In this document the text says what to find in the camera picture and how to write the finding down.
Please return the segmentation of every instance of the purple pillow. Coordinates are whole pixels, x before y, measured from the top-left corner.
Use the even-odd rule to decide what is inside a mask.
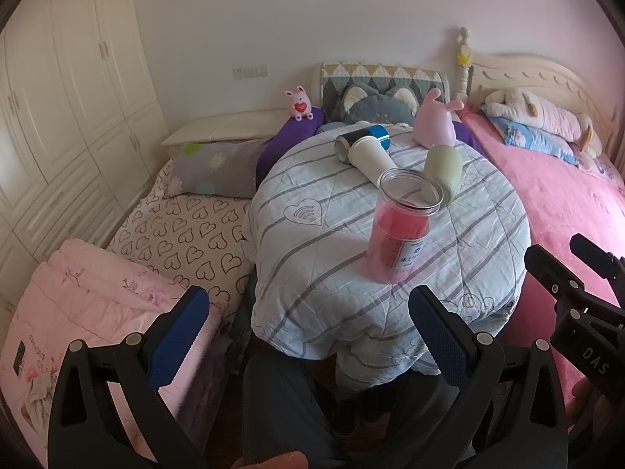
[[[477,142],[477,139],[475,138],[475,136],[471,134],[471,131],[468,129],[468,127],[464,123],[461,123],[461,122],[453,122],[453,123],[454,123],[454,130],[455,130],[455,138],[458,141],[462,141],[463,143],[471,146],[477,153],[482,155],[482,157],[486,157],[486,154],[484,153],[482,146],[479,145],[479,142]]]
[[[312,116],[312,120],[302,118],[300,122],[295,118],[289,118],[280,132],[267,142],[256,164],[256,188],[288,150],[314,136],[317,129],[326,122],[326,115],[318,107],[312,108]]]

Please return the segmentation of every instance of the metal bolt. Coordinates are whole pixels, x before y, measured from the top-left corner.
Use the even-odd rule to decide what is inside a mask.
[[[549,342],[546,340],[543,340],[542,338],[539,338],[536,341],[536,347],[538,347],[541,351],[548,351],[549,350]]]
[[[489,346],[493,343],[493,337],[491,337],[485,331],[477,334],[477,341],[482,344],[482,346]]]
[[[82,349],[82,340],[74,340],[70,344],[70,351],[72,351],[73,353],[77,353],[81,349]]]
[[[131,333],[126,337],[126,344],[129,346],[136,346],[142,340],[142,336],[140,333]]]

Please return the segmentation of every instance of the label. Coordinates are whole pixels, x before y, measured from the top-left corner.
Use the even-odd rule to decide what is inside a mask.
[[[397,253],[397,259],[393,269],[406,269],[410,268],[416,260],[421,247],[423,247],[423,241],[425,238],[404,240]]]

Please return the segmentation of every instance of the jar with pink contents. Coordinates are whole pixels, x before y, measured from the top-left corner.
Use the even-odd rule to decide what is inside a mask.
[[[438,183],[420,172],[391,169],[382,175],[367,249],[371,278],[384,284],[408,278],[442,201]]]

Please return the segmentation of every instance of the pink comforter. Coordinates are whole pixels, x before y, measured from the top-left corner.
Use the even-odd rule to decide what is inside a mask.
[[[607,281],[599,278],[569,249],[571,236],[581,233],[606,251],[625,256],[625,195],[602,179],[562,160],[506,146],[487,118],[464,111],[461,120],[479,140],[490,160],[508,178],[529,219],[532,244],[540,244],[568,266],[591,294],[616,304]],[[504,329],[509,343],[521,346],[537,338],[549,340],[555,326],[554,299],[529,274],[514,315]],[[580,372],[556,355],[564,398]]]
[[[92,347],[117,344],[128,333],[143,333],[184,291],[144,266],[76,239],[37,267],[2,347],[0,387],[26,442],[45,467],[54,386],[68,344],[77,338]],[[174,416],[220,326],[221,313],[211,305],[174,381],[159,390]],[[110,388],[134,448],[150,456],[120,385]]]

